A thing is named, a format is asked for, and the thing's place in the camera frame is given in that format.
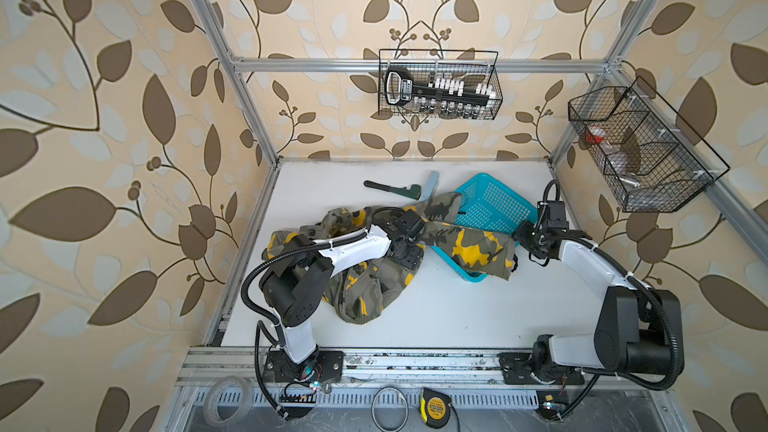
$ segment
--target white tabletop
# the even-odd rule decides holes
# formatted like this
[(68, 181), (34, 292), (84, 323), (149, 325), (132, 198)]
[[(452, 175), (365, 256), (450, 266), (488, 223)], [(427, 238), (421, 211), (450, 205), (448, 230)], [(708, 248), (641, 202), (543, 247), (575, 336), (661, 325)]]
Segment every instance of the white tabletop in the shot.
[[(486, 172), (534, 205), (552, 179), (545, 162), (288, 162), (280, 170), (247, 271), (262, 263), (274, 230), (318, 222), (336, 207), (414, 202), (366, 188), (364, 180), (424, 186), (431, 170), (440, 172), (436, 194)], [(315, 340), (321, 347), (338, 348), (529, 348), (540, 334), (593, 332), (601, 300), (579, 276), (560, 261), (546, 268), (530, 262), (520, 246), (517, 254), (520, 265), (508, 281), (486, 277), (470, 283), (427, 248), (410, 285), (368, 324), (348, 324), (321, 303), (311, 319)], [(265, 305), (258, 280), (250, 296)], [(269, 323), (238, 297), (221, 345), (253, 347), (260, 319)]]

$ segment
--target leaf wallpaper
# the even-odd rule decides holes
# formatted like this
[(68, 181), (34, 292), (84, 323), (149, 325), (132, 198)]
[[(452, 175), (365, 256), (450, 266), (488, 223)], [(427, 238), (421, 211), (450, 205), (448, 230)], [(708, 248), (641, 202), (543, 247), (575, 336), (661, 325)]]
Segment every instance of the leaf wallpaper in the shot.
[(210, 0), (235, 55), (362, 58), (364, 49), (600, 59), (634, 0)]
[(198, 23), (2, 0), (3, 430), (150, 430), (201, 341), (267, 170)]
[(278, 155), (320, 159), (546, 157), (567, 125), (568, 100), (589, 85), (577, 73), (501, 74), (504, 102), (495, 120), (443, 120), (377, 110), (370, 76), (255, 72), (246, 78)]
[[(624, 66), (678, 107), (683, 133), (723, 155), (733, 168), (722, 180), (768, 221), (767, 50), (766, 0), (661, 0)], [(587, 233), (680, 299), (675, 389), (692, 427), (768, 430), (768, 267), (705, 195), (674, 214), (619, 212), (586, 147), (574, 144), (558, 173)]]

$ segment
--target camouflage fabric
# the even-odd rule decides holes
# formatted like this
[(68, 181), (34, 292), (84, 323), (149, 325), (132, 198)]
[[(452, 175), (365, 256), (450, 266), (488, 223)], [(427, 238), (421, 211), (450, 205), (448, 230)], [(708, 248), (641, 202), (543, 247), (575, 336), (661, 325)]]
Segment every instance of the camouflage fabric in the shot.
[[(508, 279), (516, 267), (515, 241), (508, 235), (487, 232), (451, 224), (458, 216), (462, 196), (448, 192), (404, 207), (413, 210), (425, 222), (419, 238), (419, 247), (440, 247), (462, 268)], [(356, 212), (346, 208), (334, 208), (312, 226), (302, 226), (298, 232), (274, 232), (262, 258), (267, 260), (282, 253), (285, 244), (299, 233), (311, 239), (324, 239), (354, 232), (370, 225), (371, 212), (377, 206), (365, 207)], [(386, 216), (390, 212), (380, 212)], [(379, 317), (411, 283), (418, 270), (410, 270), (390, 258), (377, 258), (353, 265), (331, 277), (323, 300), (331, 303), (345, 322), (364, 324)], [(303, 270), (296, 270), (300, 276)]]

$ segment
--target yellow tape measure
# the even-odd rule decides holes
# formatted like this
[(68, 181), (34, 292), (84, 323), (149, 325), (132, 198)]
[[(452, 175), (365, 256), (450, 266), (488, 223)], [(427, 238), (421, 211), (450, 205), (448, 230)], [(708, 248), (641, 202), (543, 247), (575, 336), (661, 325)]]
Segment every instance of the yellow tape measure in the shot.
[(420, 400), (422, 420), (433, 429), (445, 427), (451, 419), (451, 398), (432, 389), (422, 390)]

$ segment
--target red object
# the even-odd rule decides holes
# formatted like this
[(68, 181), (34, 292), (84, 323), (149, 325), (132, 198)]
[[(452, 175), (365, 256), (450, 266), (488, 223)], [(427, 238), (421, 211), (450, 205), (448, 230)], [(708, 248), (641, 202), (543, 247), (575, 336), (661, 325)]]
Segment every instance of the red object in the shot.
[(595, 129), (594, 132), (587, 129), (584, 134), (584, 141), (587, 144), (599, 144), (603, 140), (605, 140), (605, 130), (602, 129)]

